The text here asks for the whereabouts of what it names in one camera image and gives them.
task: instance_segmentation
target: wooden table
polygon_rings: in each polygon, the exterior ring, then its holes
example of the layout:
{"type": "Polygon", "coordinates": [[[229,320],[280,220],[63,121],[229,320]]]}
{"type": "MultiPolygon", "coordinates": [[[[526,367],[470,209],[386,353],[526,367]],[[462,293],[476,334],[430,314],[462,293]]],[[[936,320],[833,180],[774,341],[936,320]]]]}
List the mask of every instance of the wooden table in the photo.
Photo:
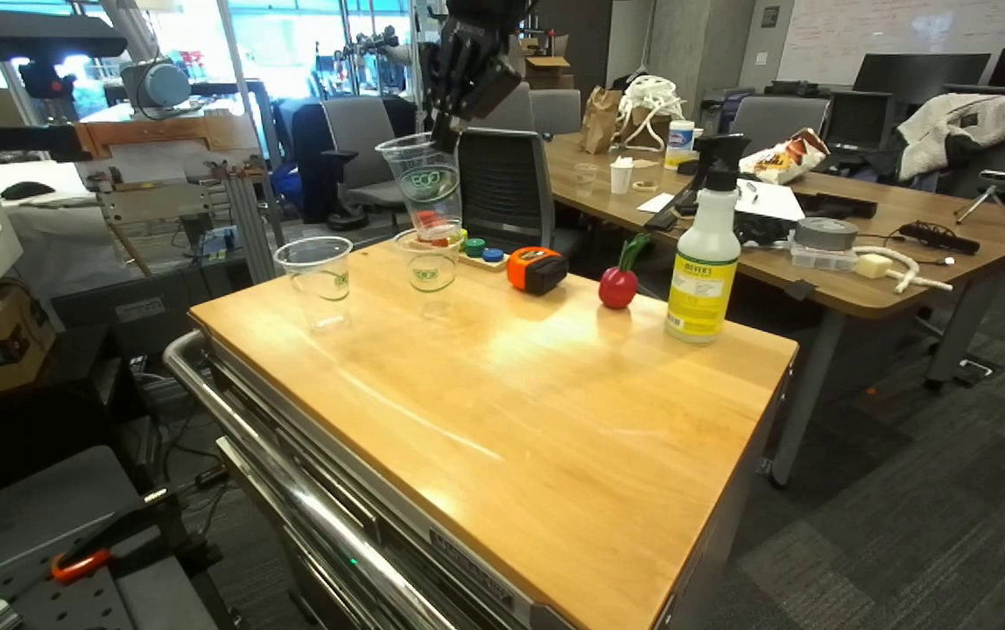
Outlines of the wooden table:
{"type": "Polygon", "coordinates": [[[691,348],[661,334],[661,301],[607,313],[581,275],[526,296],[476,265],[433,322],[398,265],[389,246],[356,253],[331,334],[305,328],[285,281],[194,320],[566,622],[658,622],[796,344],[728,324],[691,348]]]}
{"type": "MultiPolygon", "coordinates": [[[[684,175],[665,170],[655,157],[655,169],[634,170],[634,194],[608,194],[608,154],[585,154],[579,136],[557,136],[545,142],[545,169],[557,202],[566,202],[589,217],[599,217],[617,229],[642,229],[652,213],[638,209],[655,194],[680,194],[686,185],[684,175]]],[[[854,220],[857,236],[887,237],[898,236],[901,223],[931,220],[952,223],[952,213],[965,208],[956,195],[936,195],[922,189],[854,182],[809,170],[796,182],[797,194],[831,194],[847,201],[879,202],[872,220],[854,220]]],[[[980,243],[978,254],[956,254],[956,265],[924,265],[924,275],[950,281],[961,293],[956,320],[950,322],[941,348],[931,359],[929,383],[944,385],[994,293],[998,271],[1005,271],[1005,209],[980,208],[965,223],[956,229],[962,237],[980,243]]],[[[913,260],[937,260],[937,253],[922,246],[892,243],[892,247],[913,260]]],[[[854,273],[809,271],[796,265],[787,253],[758,247],[738,260],[738,273],[780,286],[787,293],[807,293],[824,306],[824,322],[816,341],[809,344],[809,359],[797,371],[796,394],[783,408],[783,435],[774,454],[774,481],[787,482],[791,461],[797,454],[807,422],[819,402],[824,377],[836,353],[842,334],[847,320],[891,320],[910,306],[917,306],[929,290],[892,290],[892,281],[864,281],[854,273]]]]}

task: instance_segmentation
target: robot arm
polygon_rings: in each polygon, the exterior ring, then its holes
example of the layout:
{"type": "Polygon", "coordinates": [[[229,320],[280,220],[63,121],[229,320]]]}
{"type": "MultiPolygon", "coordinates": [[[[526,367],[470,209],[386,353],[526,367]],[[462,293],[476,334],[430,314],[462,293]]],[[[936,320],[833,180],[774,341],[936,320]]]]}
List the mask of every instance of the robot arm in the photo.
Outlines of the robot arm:
{"type": "Polygon", "coordinates": [[[508,35],[540,0],[448,0],[442,42],[423,48],[423,113],[439,146],[456,142],[462,119],[494,113],[522,79],[508,35]]]}

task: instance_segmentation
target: red pepper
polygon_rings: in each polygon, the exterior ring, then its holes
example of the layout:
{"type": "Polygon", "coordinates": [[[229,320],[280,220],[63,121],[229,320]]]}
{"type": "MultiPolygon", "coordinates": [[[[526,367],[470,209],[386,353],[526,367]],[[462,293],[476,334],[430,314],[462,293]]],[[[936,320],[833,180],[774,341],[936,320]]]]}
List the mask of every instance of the red pepper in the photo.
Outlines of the red pepper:
{"type": "Polygon", "coordinates": [[[649,246],[649,236],[634,236],[624,247],[617,265],[608,265],[599,281],[599,296],[608,313],[624,313],[631,308],[634,293],[638,293],[638,273],[634,273],[634,260],[638,253],[649,246]]]}

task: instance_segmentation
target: spray bottle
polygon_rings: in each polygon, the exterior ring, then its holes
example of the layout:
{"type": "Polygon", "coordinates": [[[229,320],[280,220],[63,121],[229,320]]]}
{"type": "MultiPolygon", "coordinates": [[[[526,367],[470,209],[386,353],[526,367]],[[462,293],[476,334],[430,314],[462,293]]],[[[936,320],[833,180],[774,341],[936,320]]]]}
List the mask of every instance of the spray bottle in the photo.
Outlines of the spray bottle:
{"type": "Polygon", "coordinates": [[[710,344],[720,334],[741,246],[736,237],[738,157],[747,136],[700,136],[700,169],[691,182],[698,217],[675,246],[670,320],[675,341],[710,344]]]}

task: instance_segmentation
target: glass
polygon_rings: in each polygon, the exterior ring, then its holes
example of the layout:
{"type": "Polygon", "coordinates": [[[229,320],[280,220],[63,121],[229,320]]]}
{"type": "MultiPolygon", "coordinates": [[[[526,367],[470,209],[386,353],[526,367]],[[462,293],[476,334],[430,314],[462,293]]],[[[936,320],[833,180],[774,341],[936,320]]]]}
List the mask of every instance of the glass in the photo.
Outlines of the glass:
{"type": "Polygon", "coordinates": [[[439,149],[430,132],[396,136],[375,149],[389,162],[419,236],[448,236],[462,223],[460,157],[451,149],[439,149]]]}
{"type": "Polygon", "coordinates": [[[460,246],[398,232],[396,247],[403,254],[407,283],[419,296],[423,320],[442,320],[448,313],[448,286],[456,283],[462,264],[460,246]]]}
{"type": "Polygon", "coordinates": [[[342,322],[349,296],[352,243],[340,236],[294,237],[278,247],[278,265],[291,275],[294,306],[312,328],[342,322]]]}

